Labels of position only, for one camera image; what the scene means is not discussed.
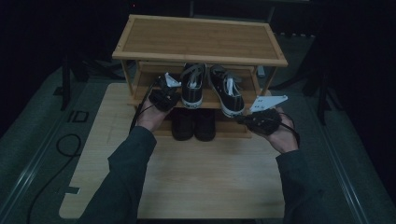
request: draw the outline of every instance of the person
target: person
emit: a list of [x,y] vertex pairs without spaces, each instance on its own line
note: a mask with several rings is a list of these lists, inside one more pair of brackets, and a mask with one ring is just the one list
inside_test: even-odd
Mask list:
[[[95,192],[78,223],[136,223],[147,164],[157,130],[169,112],[158,110],[147,100],[129,136],[108,158],[110,172]],[[280,113],[282,122],[292,121]],[[276,157],[285,200],[283,223],[330,223],[320,189],[309,173],[294,135],[280,126],[270,135],[261,135],[281,153]]]

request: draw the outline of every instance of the person's right hand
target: person's right hand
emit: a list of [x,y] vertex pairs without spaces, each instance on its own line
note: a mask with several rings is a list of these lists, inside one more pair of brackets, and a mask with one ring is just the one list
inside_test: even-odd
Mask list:
[[[288,118],[288,116],[282,114],[282,108],[278,107],[276,110],[281,113],[279,115],[282,118],[282,123],[288,125],[291,128],[294,128],[293,122]],[[264,135],[259,133],[257,133],[257,135],[262,136],[263,138],[268,140],[271,146],[280,153],[286,153],[298,149],[297,140],[294,137],[294,134],[282,125],[279,125],[279,128],[270,135]]]
[[153,133],[161,126],[166,115],[168,115],[171,110],[162,112],[147,99],[143,104],[143,112],[139,115],[136,126],[144,127]]

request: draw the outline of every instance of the person's left hand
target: person's left hand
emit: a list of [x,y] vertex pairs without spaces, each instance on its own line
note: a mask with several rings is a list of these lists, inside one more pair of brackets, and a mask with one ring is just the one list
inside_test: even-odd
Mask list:
[[143,113],[141,113],[137,119],[136,126],[144,127],[153,133],[161,126],[163,119],[165,119],[171,110],[162,112],[157,109],[149,99],[147,99],[145,103],[143,103]]

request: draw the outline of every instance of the shoe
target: shoe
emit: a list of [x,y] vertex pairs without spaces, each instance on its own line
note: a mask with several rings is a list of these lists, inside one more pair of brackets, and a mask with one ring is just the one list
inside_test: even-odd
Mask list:
[[206,74],[204,63],[185,63],[181,73],[181,102],[188,109],[198,108],[203,100],[202,82]]
[[241,115],[245,110],[244,99],[235,82],[242,79],[220,65],[210,68],[209,85],[218,95],[223,114],[229,118]]
[[194,136],[193,115],[189,109],[174,108],[171,119],[172,135],[177,141],[185,141]]
[[195,137],[203,142],[212,141],[216,135],[215,109],[197,109],[195,111]]

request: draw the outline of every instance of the wooden board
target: wooden board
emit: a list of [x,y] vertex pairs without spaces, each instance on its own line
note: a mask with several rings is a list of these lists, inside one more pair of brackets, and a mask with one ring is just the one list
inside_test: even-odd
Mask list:
[[[107,158],[129,132],[134,116],[129,101],[126,84],[108,86],[69,185],[80,192],[64,196],[61,217],[80,217],[104,180]],[[283,217],[278,152],[263,138],[156,139],[139,218]]]
[[131,15],[113,58],[287,66],[268,23]]

